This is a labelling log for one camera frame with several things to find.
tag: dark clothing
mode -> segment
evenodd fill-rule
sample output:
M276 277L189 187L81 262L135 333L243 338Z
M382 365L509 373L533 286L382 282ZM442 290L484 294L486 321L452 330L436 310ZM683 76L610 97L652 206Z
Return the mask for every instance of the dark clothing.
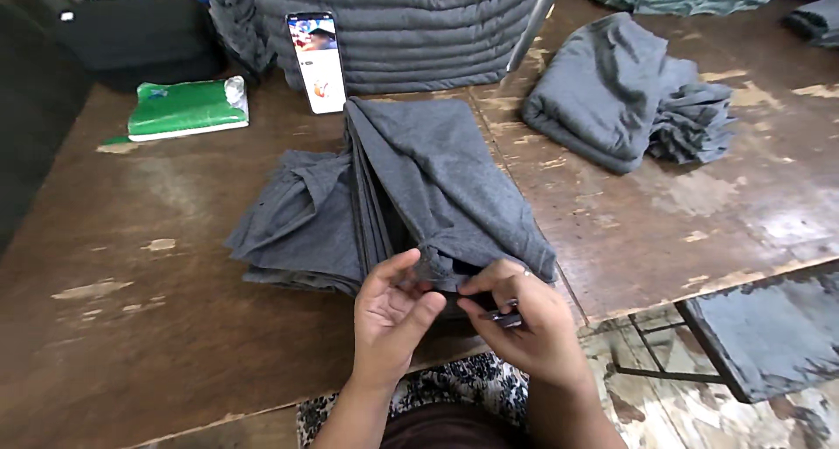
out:
M401 414L384 428L381 449L519 449L525 433L480 408L437 403Z

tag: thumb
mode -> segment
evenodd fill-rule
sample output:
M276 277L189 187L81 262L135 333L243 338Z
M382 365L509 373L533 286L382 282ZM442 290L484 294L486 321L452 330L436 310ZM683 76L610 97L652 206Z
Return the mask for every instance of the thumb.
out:
M442 294L438 292L423 294L414 304L414 308L405 315L404 320L393 329L390 338L399 348L413 351L444 308L446 308L446 297Z

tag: smartphone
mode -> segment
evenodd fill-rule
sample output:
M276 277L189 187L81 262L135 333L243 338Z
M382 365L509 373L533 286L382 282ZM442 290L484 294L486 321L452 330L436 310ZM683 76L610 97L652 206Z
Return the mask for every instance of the smartphone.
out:
M288 14L285 19L312 112L343 111L347 93L332 14Z

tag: metal pole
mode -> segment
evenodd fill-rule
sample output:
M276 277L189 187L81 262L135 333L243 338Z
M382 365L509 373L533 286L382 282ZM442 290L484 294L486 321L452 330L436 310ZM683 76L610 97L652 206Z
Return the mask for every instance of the metal pole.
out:
M542 27L545 15L548 14L548 10L551 9L551 5L553 4L554 0L536 0L536 6L533 7L533 12L530 13L530 19L527 22L527 28L524 29L522 37L519 38L519 42L513 48L510 62L507 63L507 72L513 72L519 68L522 59L524 59L524 55L527 54L528 48L530 48L533 39L536 38L536 34L539 33Z

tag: wooden table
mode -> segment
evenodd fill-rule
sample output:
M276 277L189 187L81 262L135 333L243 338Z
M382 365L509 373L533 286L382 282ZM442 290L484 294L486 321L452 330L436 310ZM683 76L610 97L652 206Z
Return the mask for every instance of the wooden table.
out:
M777 25L792 7L638 17L737 90L730 154L694 170L646 159L610 176L520 122L565 37L609 13L585 0L557 0L500 84L373 98L469 102L581 321L602 320L839 254L836 92L793 92L839 81L839 66ZM277 74L253 91L249 128L100 147L133 104L93 90L0 262L3 445L137 444L334 391L351 370L348 297L243 283L222 247L279 154L340 149L341 116L308 115ZM444 326L415 367L482 349L467 326Z

